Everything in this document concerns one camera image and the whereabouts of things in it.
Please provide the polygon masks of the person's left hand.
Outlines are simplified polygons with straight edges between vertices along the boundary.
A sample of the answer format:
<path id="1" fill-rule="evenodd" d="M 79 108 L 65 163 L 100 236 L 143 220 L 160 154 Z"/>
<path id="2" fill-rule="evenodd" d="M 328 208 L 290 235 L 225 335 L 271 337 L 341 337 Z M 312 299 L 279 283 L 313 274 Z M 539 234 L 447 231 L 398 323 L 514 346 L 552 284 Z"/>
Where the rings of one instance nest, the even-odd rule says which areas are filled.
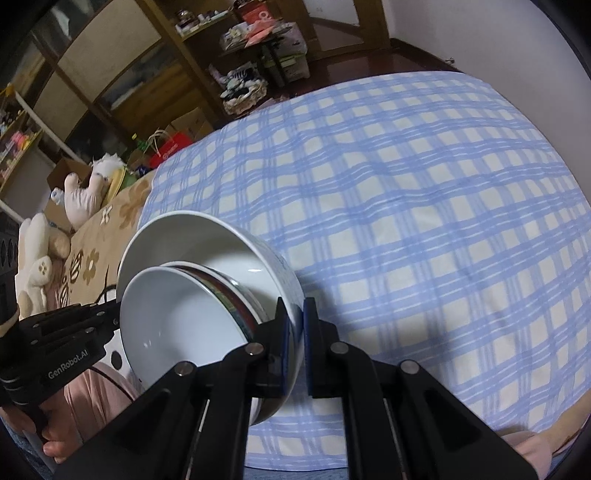
<path id="1" fill-rule="evenodd" d="M 82 446 L 82 440 L 63 391 L 60 390 L 49 397 L 40 405 L 40 409 L 46 414 L 48 420 L 42 431 L 42 436 L 46 439 L 43 453 L 61 464 Z M 1 417 L 18 434 L 36 434 L 34 422 L 17 407 L 2 408 Z"/>

